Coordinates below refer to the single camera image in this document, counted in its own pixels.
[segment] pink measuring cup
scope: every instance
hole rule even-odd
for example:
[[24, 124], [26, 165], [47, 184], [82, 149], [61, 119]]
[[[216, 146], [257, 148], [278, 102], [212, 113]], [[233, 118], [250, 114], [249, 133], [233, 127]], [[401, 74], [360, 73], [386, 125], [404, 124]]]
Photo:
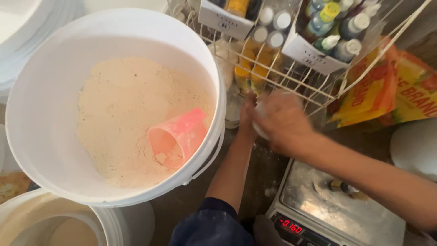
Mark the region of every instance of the pink measuring cup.
[[158, 162], [173, 169], [183, 166], [206, 136], [202, 123], [205, 117], [200, 108], [195, 108], [149, 128], [147, 137]]

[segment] hand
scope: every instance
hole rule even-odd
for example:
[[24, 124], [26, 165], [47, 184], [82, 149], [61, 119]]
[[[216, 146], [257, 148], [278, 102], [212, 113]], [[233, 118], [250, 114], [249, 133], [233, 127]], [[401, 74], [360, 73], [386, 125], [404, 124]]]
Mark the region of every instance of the hand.
[[296, 95], [275, 90], [261, 98], [267, 117], [263, 118], [254, 107], [248, 114], [258, 123], [270, 139], [270, 148], [289, 157], [302, 157], [311, 150], [320, 137], [311, 126]]
[[240, 124], [238, 128], [238, 135], [243, 138], [249, 139], [254, 142], [257, 138], [258, 134], [253, 129], [252, 126], [252, 116], [248, 114], [248, 108], [254, 108], [257, 102], [257, 95], [253, 92], [249, 92], [246, 94], [246, 98], [244, 99], [244, 103], [240, 109]]

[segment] white wire rack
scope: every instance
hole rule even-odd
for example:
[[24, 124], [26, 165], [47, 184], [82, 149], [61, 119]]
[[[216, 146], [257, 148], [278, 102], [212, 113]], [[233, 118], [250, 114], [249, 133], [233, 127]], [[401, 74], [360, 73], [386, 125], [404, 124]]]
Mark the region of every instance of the white wire rack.
[[[329, 74], [327, 76], [322, 75], [318, 73], [317, 71], [314, 71], [313, 69], [302, 65], [290, 58], [287, 58], [289, 61], [286, 63], [286, 66], [283, 70], [276, 70], [273, 66], [275, 64], [276, 59], [278, 56], [273, 57], [273, 61], [270, 66], [266, 66], [264, 64], [261, 64], [257, 61], [257, 58], [259, 54], [265, 49], [267, 46], [266, 44], [262, 44], [260, 47], [259, 53], [256, 55], [255, 60], [244, 56], [242, 53], [235, 52], [234, 50], [230, 49], [229, 46], [224, 46], [218, 44], [218, 40], [221, 37], [220, 31], [214, 30], [212, 28], [206, 27], [200, 23], [197, 22], [198, 18], [198, 9], [196, 10], [194, 7], [192, 7], [192, 4], [189, 4], [187, 0], [169, 0], [169, 2], [173, 1], [173, 3], [169, 3], [170, 5], [170, 12], [171, 15], [174, 17], [178, 17], [180, 13], [184, 14], [184, 22], [186, 25], [188, 25], [190, 28], [192, 28], [196, 33], [199, 34], [199, 36], [205, 40], [207, 44], [212, 44], [214, 46], [214, 49], [212, 50], [212, 54], [218, 59], [218, 60], [224, 60], [226, 62], [231, 63], [232, 65], [238, 66], [238, 63], [232, 62], [229, 60], [230, 54], [235, 54], [239, 58], [244, 58], [246, 60], [249, 60], [253, 62], [255, 65], [261, 66], [263, 68], [266, 68], [268, 73], [267, 76], [265, 76], [265, 80], [267, 82], [267, 91], [272, 91], [275, 89], [284, 89], [286, 91], [289, 91], [291, 93], [296, 94], [300, 98], [302, 98], [305, 106], [305, 111], [309, 116], [315, 115], [317, 112], [319, 114], [325, 115], [324, 111], [321, 111], [322, 109], [326, 108], [330, 103], [332, 103], [334, 100], [339, 98], [342, 94], [346, 93], [348, 90], [350, 90], [353, 86], [355, 86], [364, 76], [372, 69], [372, 67], [378, 62], [378, 60], [384, 55], [384, 53], [389, 49], [389, 47], [399, 38], [399, 36], [407, 29], [407, 27], [410, 26], [410, 24], [416, 19], [416, 17], [422, 12], [422, 10], [432, 1], [432, 0], [423, 0], [422, 4], [416, 8], [416, 10], [411, 10], [412, 14], [409, 14], [406, 18], [401, 21], [401, 23], [395, 27], [392, 30], [386, 31], [386, 37], [383, 40], [380, 40], [379, 36], [378, 39], [375, 40], [375, 42], [372, 42], [367, 47], [363, 44], [363, 49], [359, 57], [356, 57], [352, 62], [351, 66], [358, 63], [363, 57], [365, 57], [369, 52], [374, 50], [374, 48], [379, 47], [380, 44], [386, 41], [386, 39], [391, 38], [388, 45], [380, 50], [377, 58], [371, 63], [371, 65], [364, 71], [364, 73], [353, 82], [347, 82], [346, 77], [349, 69], [347, 70], [340, 70], [335, 73]], [[379, 24], [383, 24], [384, 22], [390, 21], [392, 16], [396, 15], [397, 10], [400, 8], [406, 8], [408, 7], [409, 1], [405, 0], [381, 0], [381, 4], [385, 3], [385, 7], [382, 8], [384, 10], [380, 11], [380, 20], [373, 26], [369, 28], [375, 28], [377, 26], [380, 26]], [[234, 42], [236, 40], [230, 38], [227, 40], [228, 43]], [[223, 55], [223, 53], [218, 54], [218, 49], [225, 49], [227, 50], [226, 55]], [[250, 72], [251, 74], [254, 74], [253, 71], [247, 70], [243, 68], [244, 70]], [[270, 73], [276, 73], [279, 75], [279, 80], [273, 81], [269, 79]], [[338, 92], [332, 93], [332, 88], [334, 83], [338, 81], [341, 83], [340, 89]]]

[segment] cardboard box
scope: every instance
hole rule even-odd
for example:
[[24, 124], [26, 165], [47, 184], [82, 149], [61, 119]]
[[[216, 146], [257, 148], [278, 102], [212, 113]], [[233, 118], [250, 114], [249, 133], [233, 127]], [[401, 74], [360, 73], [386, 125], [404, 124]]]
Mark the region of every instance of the cardboard box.
[[240, 41], [246, 39], [255, 25], [253, 21], [230, 14], [208, 0], [201, 1], [198, 22]]
[[308, 41], [296, 32], [296, 22], [299, 13], [296, 15], [290, 33], [282, 48], [282, 53], [293, 58], [323, 75], [328, 75], [342, 68], [348, 68], [349, 64], [334, 59], [318, 49], [314, 48]]

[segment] digital scale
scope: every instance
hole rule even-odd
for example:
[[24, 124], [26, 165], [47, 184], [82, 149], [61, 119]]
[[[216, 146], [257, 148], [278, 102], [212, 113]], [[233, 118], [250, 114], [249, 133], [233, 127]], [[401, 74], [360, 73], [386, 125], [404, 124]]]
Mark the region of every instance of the digital scale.
[[292, 246], [402, 246], [405, 221], [372, 199], [328, 188], [331, 175], [291, 159], [267, 211]]

